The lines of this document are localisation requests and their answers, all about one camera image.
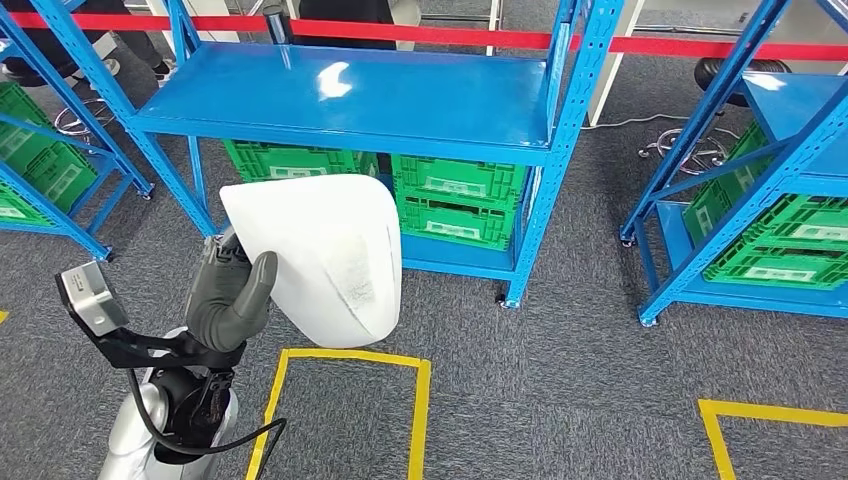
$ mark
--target black stool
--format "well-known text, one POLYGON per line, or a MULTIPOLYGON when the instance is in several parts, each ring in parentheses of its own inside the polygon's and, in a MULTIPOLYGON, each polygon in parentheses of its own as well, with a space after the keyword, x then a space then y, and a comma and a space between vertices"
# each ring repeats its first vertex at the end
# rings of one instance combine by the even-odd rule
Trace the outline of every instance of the black stool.
MULTIPOLYGON (((721 65, 724 63, 723 58, 702 58, 698 60, 698 63, 695 65, 695 83, 701 87, 701 90, 706 91, 707 88, 712 83, 713 79, 718 74, 719 69, 721 69, 721 65)), ((765 73, 792 73, 789 69, 789 66, 780 60, 752 60, 748 65, 748 68, 745 70, 746 72, 765 72, 765 73)), ((748 101, 745 100, 745 96, 741 93, 735 92, 730 95, 727 99, 727 103, 731 105, 735 105, 737 107, 748 107, 748 101)), ((715 124, 718 120, 724 116, 724 111, 718 111, 713 117, 710 125, 707 127, 706 134, 703 138, 698 140, 698 143, 695 145, 695 148, 692 150, 692 153, 684 160, 684 162, 680 165, 680 170, 682 172, 688 173, 690 175, 700 175, 701 173, 709 170, 712 167, 717 167, 723 165, 725 161, 727 161, 727 149, 722 145, 722 143, 712 136, 710 136, 713 132, 721 132, 728 134, 736 139, 739 137, 723 128, 716 128, 715 124)), ((677 137, 680 135, 680 132, 683 130, 680 128, 674 128, 671 130, 666 130, 661 133, 657 141, 651 143, 645 148, 639 150, 639 156, 642 158, 648 158, 650 153, 648 152, 651 148, 656 148, 660 157, 665 157, 666 152, 671 150, 671 147, 674 145, 674 141, 677 140, 677 137)))

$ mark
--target black chair seat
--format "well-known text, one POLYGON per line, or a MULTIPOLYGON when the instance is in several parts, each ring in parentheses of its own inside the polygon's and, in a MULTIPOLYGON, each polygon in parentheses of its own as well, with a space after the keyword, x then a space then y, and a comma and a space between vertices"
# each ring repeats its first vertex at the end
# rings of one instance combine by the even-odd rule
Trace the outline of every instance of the black chair seat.
MULTIPOLYGON (((695 82, 701 87, 701 90, 707 91, 707 88, 712 83, 715 76, 718 74, 721 65, 724 63, 723 58, 702 58, 695 65, 695 82)), ((766 72, 766 73, 792 73, 789 66, 780 60, 751 60, 746 72, 766 72)), ((736 105, 737 107, 748 107, 748 101, 741 93, 733 93, 727 99, 727 103, 736 105)))

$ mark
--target white plastic bag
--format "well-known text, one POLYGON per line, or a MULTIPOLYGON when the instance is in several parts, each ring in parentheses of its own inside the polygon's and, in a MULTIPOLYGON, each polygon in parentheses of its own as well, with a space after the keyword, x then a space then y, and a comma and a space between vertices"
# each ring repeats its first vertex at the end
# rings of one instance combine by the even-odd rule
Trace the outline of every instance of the white plastic bag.
POLYGON ((221 189, 251 261, 277 252, 271 298, 325 348, 386 338, 400 312, 397 210, 388 189, 365 175, 327 175, 221 189))

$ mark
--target black cable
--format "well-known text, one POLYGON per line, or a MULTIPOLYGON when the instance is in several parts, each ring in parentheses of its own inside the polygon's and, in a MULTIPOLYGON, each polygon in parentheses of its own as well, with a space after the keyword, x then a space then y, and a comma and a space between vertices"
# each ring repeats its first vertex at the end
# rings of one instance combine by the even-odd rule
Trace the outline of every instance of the black cable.
POLYGON ((262 455, 262 461, 259 462, 259 471, 256 473, 256 478, 262 478, 262 473, 265 472, 265 466, 268 464, 268 459, 271 458, 271 452, 273 452, 274 447, 277 446, 277 441, 280 439, 282 433, 283 429, 278 428, 277 433, 274 434, 274 438, 271 439, 271 444, 268 445, 268 453, 262 455))
MULTIPOLYGON (((212 455, 215 453, 226 452, 227 450, 232 450, 233 448, 244 445, 245 443, 253 440, 254 438, 258 437, 259 435, 262 435, 263 433, 271 430, 274 427, 279 427, 277 429, 277 434, 274 436, 274 440, 271 443, 271 449, 273 449, 274 445, 277 443, 277 439, 279 439, 280 434, 283 432, 283 429, 286 428, 286 419, 278 418, 272 421, 271 423, 259 428, 253 433, 246 435, 236 441, 230 442, 226 445, 208 448, 184 447, 169 440, 164 434, 162 434, 162 432, 159 431, 158 428, 156 428, 156 425, 153 425, 153 420, 150 419, 150 414, 147 413, 147 408, 144 407, 144 400, 141 398, 141 388, 138 385, 138 379, 135 378, 135 372, 133 371, 133 369, 127 369, 127 377, 130 380, 130 391, 132 392, 133 399, 135 400, 135 406, 138 409, 138 414, 141 416, 141 421, 144 423, 144 426, 147 428, 150 434, 153 435, 153 438, 157 442, 161 443, 169 450, 173 450, 177 453, 182 453, 184 455, 212 455)), ((267 459, 268 455, 263 455, 263 464, 265 459, 267 459)))

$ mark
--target crate label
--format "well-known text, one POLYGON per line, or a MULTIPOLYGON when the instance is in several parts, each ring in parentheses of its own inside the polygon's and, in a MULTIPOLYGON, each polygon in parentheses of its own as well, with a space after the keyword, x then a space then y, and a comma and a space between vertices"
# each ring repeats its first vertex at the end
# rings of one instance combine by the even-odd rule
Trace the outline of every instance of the crate label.
POLYGON ((292 168, 292 167, 270 167, 271 178, 302 178, 313 177, 315 175, 326 175, 327 169, 324 167, 315 168, 292 168))
POLYGON ((6 138, 3 139, 3 143, 0 144, 0 155, 4 157, 9 157, 10 155, 14 154, 33 135, 35 135, 35 132, 33 132, 32 130, 26 130, 23 128, 15 127, 15 132, 11 135, 6 136, 6 138))
POLYGON ((786 280, 790 282, 812 282, 816 272, 809 270, 784 270, 781 268, 751 267, 743 275, 758 280, 786 280))
POLYGON ((445 193, 457 193, 459 195, 467 195, 469 197, 485 197, 486 185, 482 183, 468 183, 457 180, 448 180, 445 178, 427 177, 424 182, 426 190, 435 190, 445 193))
POLYGON ((74 180, 77 179, 82 169, 76 165, 68 165, 62 175, 53 182, 53 185, 44 192, 44 196, 49 198, 51 201, 55 202, 56 199, 62 196, 65 193, 65 190, 73 183, 74 180))
POLYGON ((808 240, 831 240, 835 242, 848 242, 848 227, 822 227, 819 225, 801 225, 796 228, 792 238, 805 238, 808 240))
POLYGON ((427 220, 427 228, 424 230, 441 235, 450 235, 452 237, 480 240, 480 230, 477 228, 459 227, 456 225, 448 225, 446 223, 427 220))
POLYGON ((753 185, 755 178, 750 168, 739 168, 733 173, 736 175, 736 180, 739 182, 739 186, 742 187, 743 191, 748 190, 748 187, 753 185))
POLYGON ((701 233, 704 235, 710 233, 713 229, 713 221, 710 219, 710 212, 707 207, 701 207, 695 210, 695 216, 698 218, 698 225, 701 227, 701 233))
POLYGON ((26 218, 26 215, 15 207, 0 207, 0 217, 26 218))

